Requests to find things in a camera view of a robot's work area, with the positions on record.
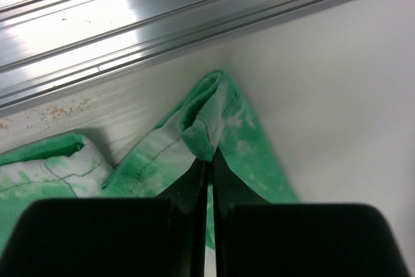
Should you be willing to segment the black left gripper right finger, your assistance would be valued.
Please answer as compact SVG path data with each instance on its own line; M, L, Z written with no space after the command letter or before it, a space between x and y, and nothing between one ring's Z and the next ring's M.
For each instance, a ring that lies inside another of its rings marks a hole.
M408 276L383 215L366 204L273 204L221 151L213 158L218 276Z

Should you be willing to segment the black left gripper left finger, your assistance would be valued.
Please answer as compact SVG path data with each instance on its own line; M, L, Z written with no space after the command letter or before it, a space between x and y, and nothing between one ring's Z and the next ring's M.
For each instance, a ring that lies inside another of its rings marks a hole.
M203 276L206 165L153 198L47 199L19 218L2 276Z

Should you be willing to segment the green tie-dye trousers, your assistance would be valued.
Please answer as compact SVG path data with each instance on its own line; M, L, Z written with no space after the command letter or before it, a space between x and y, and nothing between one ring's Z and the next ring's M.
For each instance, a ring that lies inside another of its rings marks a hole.
M1 244L34 201L49 198L154 197L195 160L221 152L228 167L273 203L296 202L260 122L230 74L204 78L111 167L85 135L70 132L1 155Z

